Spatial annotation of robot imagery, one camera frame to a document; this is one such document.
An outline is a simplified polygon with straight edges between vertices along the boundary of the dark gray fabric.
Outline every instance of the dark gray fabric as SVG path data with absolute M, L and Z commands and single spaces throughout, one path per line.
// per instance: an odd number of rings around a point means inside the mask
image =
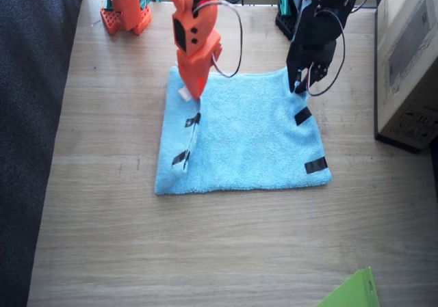
M 25 306 L 82 0 L 0 0 L 0 306 Z

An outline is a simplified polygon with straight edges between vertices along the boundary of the blue towel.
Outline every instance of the blue towel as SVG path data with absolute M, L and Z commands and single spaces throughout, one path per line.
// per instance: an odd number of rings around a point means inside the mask
M 224 78 L 211 73 L 200 102 L 185 102 L 170 70 L 157 194 L 291 189 L 331 181 L 306 92 L 291 94 L 287 70 Z

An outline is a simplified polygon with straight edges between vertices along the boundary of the white tag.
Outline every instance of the white tag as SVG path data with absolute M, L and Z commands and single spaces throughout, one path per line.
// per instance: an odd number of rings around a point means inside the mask
M 187 89 L 187 87 L 182 87 L 179 91 L 178 91 L 179 95 L 181 95 L 181 97 L 184 99 L 185 102 L 188 102 L 192 99 L 192 95 L 190 95 L 189 90 Z

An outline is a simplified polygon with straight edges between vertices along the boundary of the cardboard box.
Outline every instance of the cardboard box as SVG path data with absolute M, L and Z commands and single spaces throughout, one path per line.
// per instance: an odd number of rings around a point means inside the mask
M 376 13 L 375 136 L 412 152 L 438 135 L 438 0 L 382 0 Z

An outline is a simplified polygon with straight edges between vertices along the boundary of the orange bracket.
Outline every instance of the orange bracket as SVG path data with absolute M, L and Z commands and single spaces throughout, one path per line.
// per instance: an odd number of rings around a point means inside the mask
M 113 11 L 101 9 L 102 21 L 108 33 L 114 35 L 118 30 L 133 30 L 138 36 L 152 20 L 149 7 L 140 7 L 140 0 L 112 0 Z

